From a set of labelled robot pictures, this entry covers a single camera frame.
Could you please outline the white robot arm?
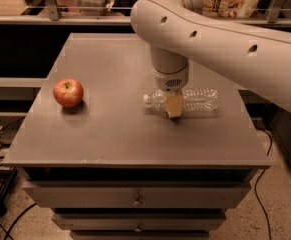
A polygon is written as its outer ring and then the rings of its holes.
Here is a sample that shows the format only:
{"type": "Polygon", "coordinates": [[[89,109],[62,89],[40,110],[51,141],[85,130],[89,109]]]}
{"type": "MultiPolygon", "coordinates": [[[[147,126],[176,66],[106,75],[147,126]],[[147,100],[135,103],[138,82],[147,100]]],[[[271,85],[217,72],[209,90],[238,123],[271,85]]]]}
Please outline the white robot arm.
{"type": "Polygon", "coordinates": [[[190,60],[291,113],[291,33],[200,14],[202,0],[138,0],[130,21],[150,45],[164,91],[188,82],[190,60]]]}

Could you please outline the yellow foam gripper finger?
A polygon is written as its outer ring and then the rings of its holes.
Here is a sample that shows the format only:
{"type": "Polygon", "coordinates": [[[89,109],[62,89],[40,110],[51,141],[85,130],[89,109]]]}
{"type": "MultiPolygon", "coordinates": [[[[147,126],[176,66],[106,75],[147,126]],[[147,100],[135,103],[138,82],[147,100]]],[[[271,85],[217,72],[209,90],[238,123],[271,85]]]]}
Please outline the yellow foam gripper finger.
{"type": "Polygon", "coordinates": [[[184,96],[181,90],[164,94],[165,111],[169,118],[180,117],[183,112],[184,96]]]}

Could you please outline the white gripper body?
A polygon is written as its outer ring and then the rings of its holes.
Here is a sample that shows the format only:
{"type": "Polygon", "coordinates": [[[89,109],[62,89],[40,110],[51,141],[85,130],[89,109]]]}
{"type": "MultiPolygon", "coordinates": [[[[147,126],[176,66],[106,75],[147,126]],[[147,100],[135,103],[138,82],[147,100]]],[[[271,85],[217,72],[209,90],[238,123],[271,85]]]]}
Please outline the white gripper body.
{"type": "Polygon", "coordinates": [[[184,88],[188,83],[189,66],[186,65],[182,69],[172,72],[163,73],[153,69],[155,84],[162,91],[176,91],[184,88]]]}

